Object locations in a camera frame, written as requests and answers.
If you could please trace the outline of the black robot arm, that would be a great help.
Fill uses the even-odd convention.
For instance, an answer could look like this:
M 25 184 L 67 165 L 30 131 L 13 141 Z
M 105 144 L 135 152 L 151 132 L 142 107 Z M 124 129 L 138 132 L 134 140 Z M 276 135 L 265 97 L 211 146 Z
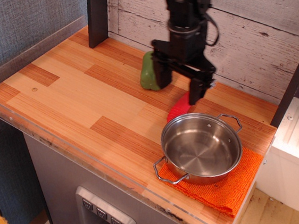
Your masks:
M 190 79 L 189 104 L 195 105 L 213 86 L 215 66 L 204 56 L 211 0 L 166 0 L 169 40 L 153 40 L 153 71 L 157 86 L 170 84 L 172 72 Z

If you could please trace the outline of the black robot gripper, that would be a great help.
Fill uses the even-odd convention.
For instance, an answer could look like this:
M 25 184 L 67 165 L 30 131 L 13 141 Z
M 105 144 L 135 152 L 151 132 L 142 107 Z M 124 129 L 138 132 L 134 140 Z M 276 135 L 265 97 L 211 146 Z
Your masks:
M 214 84 L 215 66 L 204 56 L 208 21 L 191 27 L 168 21 L 169 41 L 153 40 L 153 70 L 160 89 L 171 83 L 172 71 L 189 78 L 189 104 L 195 105 Z

